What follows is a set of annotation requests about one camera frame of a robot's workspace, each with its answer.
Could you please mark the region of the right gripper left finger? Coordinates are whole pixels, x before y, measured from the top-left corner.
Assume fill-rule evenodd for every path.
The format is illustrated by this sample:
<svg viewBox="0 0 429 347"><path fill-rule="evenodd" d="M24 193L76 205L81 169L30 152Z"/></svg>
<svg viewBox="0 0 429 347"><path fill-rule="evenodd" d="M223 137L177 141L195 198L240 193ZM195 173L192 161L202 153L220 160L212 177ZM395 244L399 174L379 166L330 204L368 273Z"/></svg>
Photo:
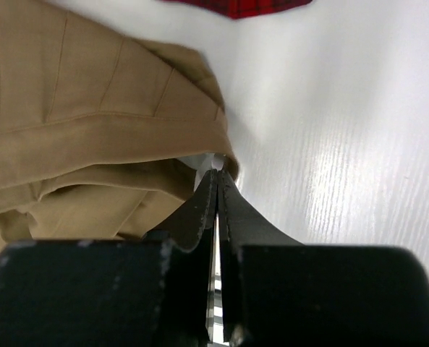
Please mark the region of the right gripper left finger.
<svg viewBox="0 0 429 347"><path fill-rule="evenodd" d="M0 346L207 346L218 173L141 241L17 241L0 254Z"/></svg>

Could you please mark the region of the khaki brown skirt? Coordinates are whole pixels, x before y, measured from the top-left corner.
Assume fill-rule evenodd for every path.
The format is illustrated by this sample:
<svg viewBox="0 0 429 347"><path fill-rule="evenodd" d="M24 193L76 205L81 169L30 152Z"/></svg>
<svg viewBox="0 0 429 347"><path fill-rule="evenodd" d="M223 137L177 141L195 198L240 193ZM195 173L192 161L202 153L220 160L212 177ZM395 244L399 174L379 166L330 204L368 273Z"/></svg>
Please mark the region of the khaki brown skirt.
<svg viewBox="0 0 429 347"><path fill-rule="evenodd" d="M197 51L0 1L0 253L23 239L140 239L212 168L239 172Z"/></svg>

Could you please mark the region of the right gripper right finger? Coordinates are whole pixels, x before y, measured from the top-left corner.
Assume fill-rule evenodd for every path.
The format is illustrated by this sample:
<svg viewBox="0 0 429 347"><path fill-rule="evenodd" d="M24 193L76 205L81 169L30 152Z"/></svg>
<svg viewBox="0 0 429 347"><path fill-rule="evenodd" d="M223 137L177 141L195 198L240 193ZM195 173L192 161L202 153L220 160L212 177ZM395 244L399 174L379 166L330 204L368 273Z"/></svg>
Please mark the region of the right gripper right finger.
<svg viewBox="0 0 429 347"><path fill-rule="evenodd" d="M231 346L429 346L429 280L409 250L304 245L218 173L224 338Z"/></svg>

